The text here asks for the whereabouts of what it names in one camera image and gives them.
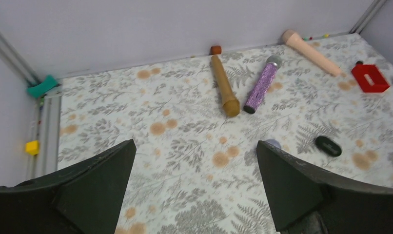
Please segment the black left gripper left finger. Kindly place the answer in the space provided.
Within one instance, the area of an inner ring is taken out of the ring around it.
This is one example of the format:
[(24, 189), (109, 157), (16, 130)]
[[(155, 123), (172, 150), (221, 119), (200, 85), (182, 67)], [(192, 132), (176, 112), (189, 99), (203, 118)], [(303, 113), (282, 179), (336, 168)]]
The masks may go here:
[(0, 186), (0, 234), (114, 233), (136, 150), (126, 140), (56, 172)]

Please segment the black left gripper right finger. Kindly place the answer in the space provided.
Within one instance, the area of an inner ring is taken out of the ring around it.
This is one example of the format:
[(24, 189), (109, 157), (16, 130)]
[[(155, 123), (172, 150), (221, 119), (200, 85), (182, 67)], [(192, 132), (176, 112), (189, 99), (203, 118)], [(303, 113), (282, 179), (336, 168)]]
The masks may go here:
[(327, 171), (265, 141), (256, 155), (277, 231), (393, 234), (393, 188)]

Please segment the black oval earbud case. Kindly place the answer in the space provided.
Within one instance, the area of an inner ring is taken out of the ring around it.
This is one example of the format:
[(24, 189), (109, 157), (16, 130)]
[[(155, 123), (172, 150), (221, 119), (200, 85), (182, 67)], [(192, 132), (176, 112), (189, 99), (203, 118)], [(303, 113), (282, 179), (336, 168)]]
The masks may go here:
[(329, 156), (338, 157), (342, 154), (341, 147), (327, 136), (317, 136), (314, 140), (314, 144), (317, 149)]

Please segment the purple earbud charging case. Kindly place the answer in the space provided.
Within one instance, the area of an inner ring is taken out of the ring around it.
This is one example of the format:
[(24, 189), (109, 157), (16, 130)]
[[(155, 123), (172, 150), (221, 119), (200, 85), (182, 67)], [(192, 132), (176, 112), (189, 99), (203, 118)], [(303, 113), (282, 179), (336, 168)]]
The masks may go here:
[(265, 142), (268, 148), (281, 150), (281, 144), (276, 139), (267, 139)]

